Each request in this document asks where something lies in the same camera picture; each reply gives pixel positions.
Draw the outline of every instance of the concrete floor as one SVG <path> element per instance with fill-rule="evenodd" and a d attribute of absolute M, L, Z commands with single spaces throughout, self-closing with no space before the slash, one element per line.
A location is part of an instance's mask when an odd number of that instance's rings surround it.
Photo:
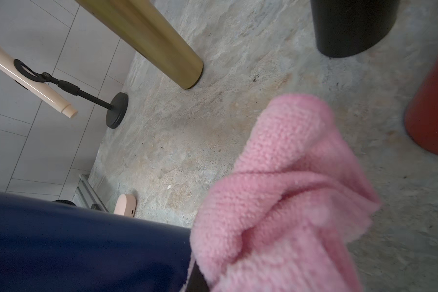
<path fill-rule="evenodd" d="M 438 156 L 402 123 L 438 55 L 438 0 L 403 0 L 380 43 L 343 59 L 316 50 L 308 0 L 155 5 L 204 60 L 204 74 L 182 90 L 135 56 L 127 115 L 107 131 L 90 176 L 109 209 L 133 193 L 136 218 L 191 226 L 268 102 L 312 93 L 331 105 L 384 201 L 369 233 L 349 246 L 366 290 L 438 292 Z"/>

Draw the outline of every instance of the white tile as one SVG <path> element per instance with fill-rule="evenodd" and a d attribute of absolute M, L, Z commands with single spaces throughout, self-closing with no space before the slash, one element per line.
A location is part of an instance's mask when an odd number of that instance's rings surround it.
<path fill-rule="evenodd" d="M 121 84 L 125 84 L 125 79 L 127 78 L 133 58 L 134 49 L 129 44 L 125 43 L 124 40 L 120 40 L 107 75 Z"/>
<path fill-rule="evenodd" d="M 82 171 L 79 169 L 70 169 L 68 173 L 67 180 L 65 181 L 64 188 L 62 193 L 60 194 L 60 200 L 69 200 L 73 199 L 73 195 L 75 194 L 76 187 L 79 183 L 79 175 L 80 174 L 89 174 L 87 171 Z"/>
<path fill-rule="evenodd" d="M 122 91 L 122 87 L 122 84 L 107 76 L 99 93 L 99 98 L 110 103 L 113 97 Z M 105 124 L 106 113 L 105 108 L 94 107 L 71 167 L 91 171 L 105 131 L 108 129 Z"/>
<path fill-rule="evenodd" d="M 100 89 L 119 39 L 93 15 L 80 8 L 57 68 Z"/>
<path fill-rule="evenodd" d="M 23 149 L 26 137 L 0 131 L 0 192 L 4 192 Z"/>
<path fill-rule="evenodd" d="M 31 0 L 37 6 L 47 11 L 50 15 L 63 22 L 66 26 L 71 27 L 75 15 L 63 8 L 54 0 Z"/>
<path fill-rule="evenodd" d="M 76 3 L 75 0 L 55 0 L 58 4 L 60 4 L 63 8 L 70 11 L 71 14 L 76 15 L 78 11 L 79 4 Z"/>
<path fill-rule="evenodd" d="M 99 91 L 79 80 L 55 70 L 54 77 L 69 81 L 94 96 Z M 69 119 L 47 103 L 42 103 L 29 132 L 13 178 L 64 184 L 75 157 L 94 103 L 51 87 L 68 100 L 79 112 Z"/>
<path fill-rule="evenodd" d="M 0 0 L 0 46 L 36 72 L 52 73 L 69 30 L 28 0 Z M 40 103 L 0 71 L 0 114 L 32 123 Z"/>
<path fill-rule="evenodd" d="M 24 197 L 33 198 L 33 199 L 44 200 L 44 201 L 58 200 L 58 196 L 53 196 L 53 195 L 42 195 L 42 194 L 26 193 L 26 192 L 7 192 L 7 193 L 12 193 L 15 195 L 24 196 Z"/>
<path fill-rule="evenodd" d="M 0 130 L 27 136 L 30 129 L 31 124 L 0 115 Z"/>
<path fill-rule="evenodd" d="M 0 46 L 37 73 L 52 73 L 69 30 L 28 0 L 0 0 Z"/>
<path fill-rule="evenodd" d="M 28 192 L 38 193 L 42 195 L 60 195 L 63 185 L 61 184 L 48 184 L 37 181 L 14 179 L 10 180 L 10 184 L 6 189 L 7 192 Z"/>
<path fill-rule="evenodd" d="M 0 114 L 32 123 L 41 99 L 0 70 Z"/>

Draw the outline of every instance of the red cylinder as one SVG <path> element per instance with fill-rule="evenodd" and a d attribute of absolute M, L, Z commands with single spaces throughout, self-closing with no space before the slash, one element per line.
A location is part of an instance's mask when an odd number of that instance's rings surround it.
<path fill-rule="evenodd" d="M 438 155 L 438 59 L 407 107 L 404 124 L 415 143 Z"/>

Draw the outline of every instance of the black round object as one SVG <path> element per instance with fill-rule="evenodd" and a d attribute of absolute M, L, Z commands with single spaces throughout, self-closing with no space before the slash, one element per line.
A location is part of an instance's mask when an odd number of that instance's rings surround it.
<path fill-rule="evenodd" d="M 111 129 L 115 129 L 120 125 L 127 112 L 128 108 L 128 95 L 123 92 L 117 93 L 117 95 L 112 99 L 110 104 L 113 106 L 111 110 L 107 110 L 107 115 L 105 116 L 105 123 Z"/>
<path fill-rule="evenodd" d="M 310 0 L 316 47 L 340 58 L 374 46 L 394 25 L 399 1 Z"/>
<path fill-rule="evenodd" d="M 53 202 L 57 202 L 57 203 L 61 203 L 61 204 L 67 204 L 67 205 L 72 205 L 72 206 L 76 206 L 75 203 L 73 203 L 72 201 L 68 201 L 68 200 L 55 200 Z"/>
<path fill-rule="evenodd" d="M 26 66 L 26 64 L 24 64 L 22 61 L 14 59 L 13 65 L 19 73 L 23 74 L 24 77 L 35 82 L 45 82 L 45 79 L 42 78 L 41 74 L 32 71 L 31 68 Z"/>

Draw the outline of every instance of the gold metal pipe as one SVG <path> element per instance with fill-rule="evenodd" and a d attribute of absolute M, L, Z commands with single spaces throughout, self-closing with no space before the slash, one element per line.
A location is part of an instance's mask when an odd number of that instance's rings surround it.
<path fill-rule="evenodd" d="M 196 84 L 203 61 L 149 0 L 76 0 L 183 89 Z"/>

